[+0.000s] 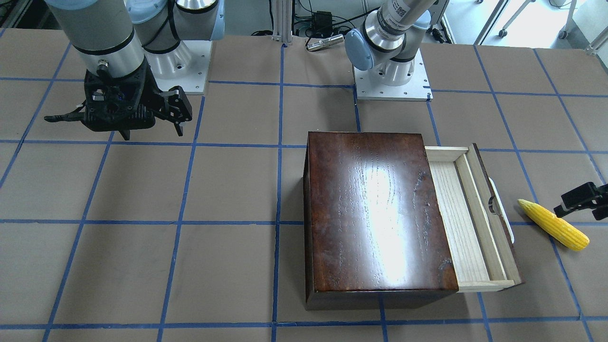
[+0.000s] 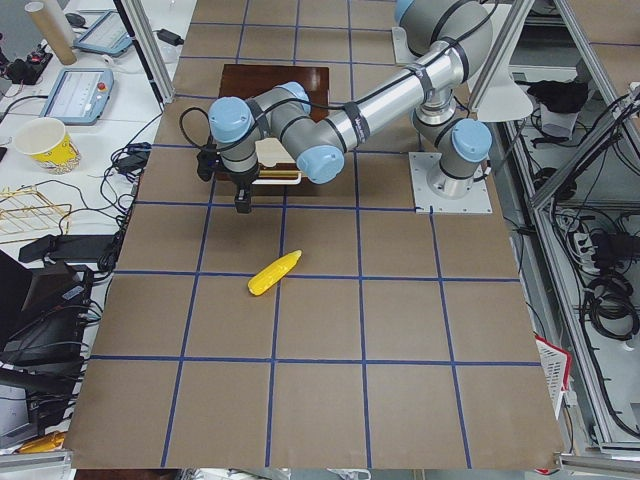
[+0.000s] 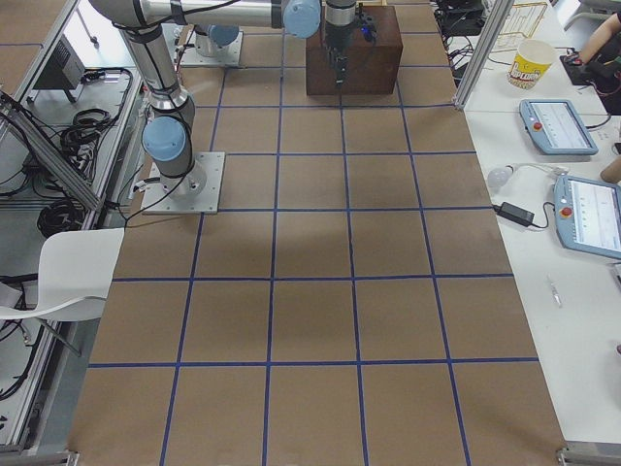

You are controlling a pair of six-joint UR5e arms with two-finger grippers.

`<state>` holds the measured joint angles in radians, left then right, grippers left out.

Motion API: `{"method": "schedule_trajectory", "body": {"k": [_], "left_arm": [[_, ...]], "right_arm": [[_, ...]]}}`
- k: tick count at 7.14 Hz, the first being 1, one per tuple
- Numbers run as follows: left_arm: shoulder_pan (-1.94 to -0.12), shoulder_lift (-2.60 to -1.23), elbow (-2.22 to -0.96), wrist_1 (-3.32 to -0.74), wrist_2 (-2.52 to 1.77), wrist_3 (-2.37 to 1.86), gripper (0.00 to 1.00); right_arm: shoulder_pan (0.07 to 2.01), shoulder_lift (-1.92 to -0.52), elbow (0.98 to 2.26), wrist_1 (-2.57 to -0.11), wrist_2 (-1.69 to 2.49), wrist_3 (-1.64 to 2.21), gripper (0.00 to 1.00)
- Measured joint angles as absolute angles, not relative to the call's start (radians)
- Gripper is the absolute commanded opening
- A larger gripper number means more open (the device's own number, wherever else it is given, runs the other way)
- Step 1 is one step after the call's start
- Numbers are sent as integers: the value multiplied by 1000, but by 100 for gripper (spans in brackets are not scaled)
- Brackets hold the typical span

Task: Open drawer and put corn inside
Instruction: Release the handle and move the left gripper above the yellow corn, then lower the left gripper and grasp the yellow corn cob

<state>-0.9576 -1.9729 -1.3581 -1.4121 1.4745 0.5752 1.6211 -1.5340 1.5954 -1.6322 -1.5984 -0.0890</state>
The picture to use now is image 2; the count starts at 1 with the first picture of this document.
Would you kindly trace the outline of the black gripper near corn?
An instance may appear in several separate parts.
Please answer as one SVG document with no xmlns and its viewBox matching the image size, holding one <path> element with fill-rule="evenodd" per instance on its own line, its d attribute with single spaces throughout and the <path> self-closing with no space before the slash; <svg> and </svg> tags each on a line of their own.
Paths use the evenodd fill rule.
<svg viewBox="0 0 640 480">
<path fill-rule="evenodd" d="M 198 177 L 202 181 L 208 182 L 216 174 L 224 174 L 236 185 L 234 197 L 236 212 L 249 214 L 251 212 L 251 185 L 259 175 L 257 157 L 250 158 L 247 166 L 241 166 L 239 162 L 227 161 L 214 147 L 211 147 L 200 149 L 196 158 Z"/>
</svg>

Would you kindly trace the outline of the grey robot arm near corn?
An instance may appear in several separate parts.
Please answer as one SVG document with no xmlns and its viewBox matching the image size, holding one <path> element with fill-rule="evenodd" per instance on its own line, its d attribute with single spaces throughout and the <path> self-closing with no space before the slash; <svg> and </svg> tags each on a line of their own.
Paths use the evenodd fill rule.
<svg viewBox="0 0 640 480">
<path fill-rule="evenodd" d="M 446 199 L 461 198 L 475 182 L 492 145 L 489 128 L 456 115 L 454 89 L 483 65 L 491 50 L 491 11 L 478 1 L 400 1 L 395 20 L 415 60 L 361 98 L 333 107 L 314 121 L 312 104 L 297 82 L 248 99 L 221 97 L 207 111 L 209 138 L 197 155 L 198 176 L 222 171 L 236 186 L 235 208 L 251 210 L 260 166 L 256 144 L 275 138 L 311 182 L 332 181 L 347 152 L 404 114 L 441 157 L 427 176 Z"/>
</svg>

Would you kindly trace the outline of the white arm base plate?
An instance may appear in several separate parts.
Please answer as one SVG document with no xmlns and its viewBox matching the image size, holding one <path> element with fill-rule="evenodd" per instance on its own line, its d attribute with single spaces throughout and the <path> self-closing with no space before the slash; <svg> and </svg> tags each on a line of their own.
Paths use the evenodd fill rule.
<svg viewBox="0 0 640 480">
<path fill-rule="evenodd" d="M 489 215 L 493 213 L 482 169 L 468 179 L 453 179 L 440 168 L 440 153 L 410 152 L 414 209 L 418 214 Z"/>
</svg>

